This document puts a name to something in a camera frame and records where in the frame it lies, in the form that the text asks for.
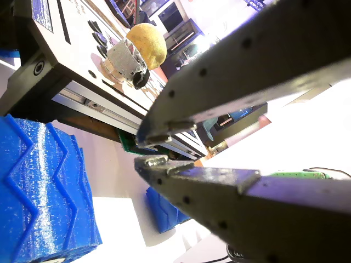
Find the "chevron pattern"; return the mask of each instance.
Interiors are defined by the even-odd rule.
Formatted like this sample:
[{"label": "chevron pattern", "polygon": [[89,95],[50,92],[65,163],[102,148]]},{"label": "chevron pattern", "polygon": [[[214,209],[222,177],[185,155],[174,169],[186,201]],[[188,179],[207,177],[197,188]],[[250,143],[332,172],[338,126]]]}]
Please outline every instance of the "chevron pattern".
[{"label": "chevron pattern", "polygon": [[89,198],[89,194],[88,191],[84,185],[84,181],[83,181],[83,176],[84,176],[84,159],[81,153],[81,150],[79,149],[78,143],[77,143],[77,139],[74,135],[71,135],[71,140],[73,142],[73,145],[75,147],[75,150],[78,154],[78,159],[80,161],[81,164],[81,168],[80,168],[80,174],[79,174],[79,186],[80,189],[83,193],[83,197],[87,203],[88,206],[88,211],[89,211],[89,222],[90,222],[90,243],[92,244],[95,241],[95,227],[94,227],[94,209],[93,209],[93,204]]},{"label": "chevron pattern", "polygon": [[48,128],[49,132],[51,133],[51,135],[53,136],[53,138],[55,139],[56,143],[58,144],[58,146],[60,147],[60,149],[62,150],[62,152],[64,153],[61,161],[59,162],[59,165],[56,168],[56,171],[54,172],[53,175],[53,181],[55,182],[55,185],[57,187],[57,189],[59,190],[60,194],[67,200],[67,203],[69,204],[69,207],[72,210],[72,217],[71,217],[71,222],[67,231],[67,235],[65,237],[65,241],[63,244],[63,248],[67,249],[70,243],[70,239],[72,236],[72,232],[73,232],[73,228],[75,225],[75,221],[77,219],[77,213],[78,213],[78,208],[77,206],[74,204],[73,199],[70,197],[70,195],[67,193],[64,185],[61,183],[58,175],[60,173],[60,170],[62,168],[63,163],[65,162],[66,158],[67,158],[67,154],[68,154],[68,150],[65,147],[64,143],[62,142],[62,140],[60,139],[59,135],[57,134],[57,132],[55,131],[55,128],[53,127],[53,125],[51,123],[46,124],[46,127]]},{"label": "chevron pattern", "polygon": [[11,178],[11,175],[14,174],[14,172],[17,171],[17,169],[22,165],[23,161],[25,158],[30,154],[34,147],[34,143],[32,140],[27,136],[27,134],[21,129],[21,127],[17,124],[17,122],[12,118],[11,115],[7,115],[5,117],[5,121],[8,123],[10,127],[16,132],[17,136],[21,139],[21,141],[24,142],[26,145],[27,149],[24,151],[24,153],[20,156],[20,158],[15,162],[14,166],[11,168],[9,173],[5,176],[4,178],[4,184],[11,190],[14,196],[23,204],[23,206],[28,209],[28,211],[31,213],[31,220],[28,224],[28,227],[20,237],[20,240],[18,241],[16,248],[13,252],[12,255],[12,262],[15,262],[17,257],[19,256],[19,253],[21,251],[22,246],[24,243],[27,241],[30,232],[32,231],[35,222],[39,216],[39,210],[38,208],[35,207],[35,205],[32,203],[32,201],[27,197],[25,192],[20,189],[16,182]]},{"label": "chevron pattern", "polygon": [[189,219],[187,215],[179,211],[178,208],[164,199],[153,188],[149,187],[147,189],[146,196],[149,200],[151,211],[155,216],[160,233],[170,230],[177,224]]},{"label": "chevron pattern", "polygon": [[[0,136],[0,160],[4,157],[9,161],[0,179],[3,183],[0,187],[6,188],[0,210],[14,209],[12,204],[16,208],[13,214],[6,212],[2,221],[5,225],[10,222],[7,233],[10,249],[2,249],[0,261],[41,262],[62,257],[65,262],[71,262],[94,250],[102,241],[83,150],[76,138],[55,129],[51,123],[43,125],[14,119],[11,115],[3,118],[0,130],[2,127],[5,133]],[[78,225],[78,221],[87,226]],[[42,222],[50,225],[52,239],[47,238]]]}]

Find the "blue 3d printed block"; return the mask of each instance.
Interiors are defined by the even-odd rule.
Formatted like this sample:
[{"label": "blue 3d printed block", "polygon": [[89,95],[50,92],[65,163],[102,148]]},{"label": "blue 3d printed block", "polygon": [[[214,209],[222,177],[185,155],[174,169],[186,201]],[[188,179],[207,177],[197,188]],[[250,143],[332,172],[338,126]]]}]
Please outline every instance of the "blue 3d printed block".
[{"label": "blue 3d printed block", "polygon": [[74,136],[0,117],[0,262],[71,262],[102,243]]},{"label": "blue 3d printed block", "polygon": [[190,219],[189,216],[179,211],[178,208],[172,205],[153,188],[149,187],[147,189],[146,197],[148,198],[151,211],[156,219],[158,231],[160,233],[164,233],[174,228],[177,224]]}]

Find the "cable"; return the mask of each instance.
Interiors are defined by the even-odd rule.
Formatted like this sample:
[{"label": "cable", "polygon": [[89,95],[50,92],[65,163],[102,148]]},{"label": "cable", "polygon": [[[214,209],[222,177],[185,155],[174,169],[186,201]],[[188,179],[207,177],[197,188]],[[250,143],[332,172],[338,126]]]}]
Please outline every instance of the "cable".
[{"label": "cable", "polygon": [[214,263],[214,262],[219,262],[219,261],[222,261],[222,260],[225,260],[227,259],[229,256],[225,256],[224,258],[221,258],[221,259],[215,259],[215,260],[211,260],[211,261],[206,261],[206,262],[203,262],[203,263]]},{"label": "cable", "polygon": [[309,170],[313,170],[313,169],[325,169],[325,170],[329,170],[329,171],[336,171],[336,172],[345,174],[345,175],[347,175],[348,177],[351,177],[351,175],[349,175],[348,173],[346,173],[346,172],[344,172],[344,171],[341,171],[341,170],[337,170],[337,169],[330,169],[330,168],[324,168],[324,167],[312,167],[312,168],[309,168]]}]

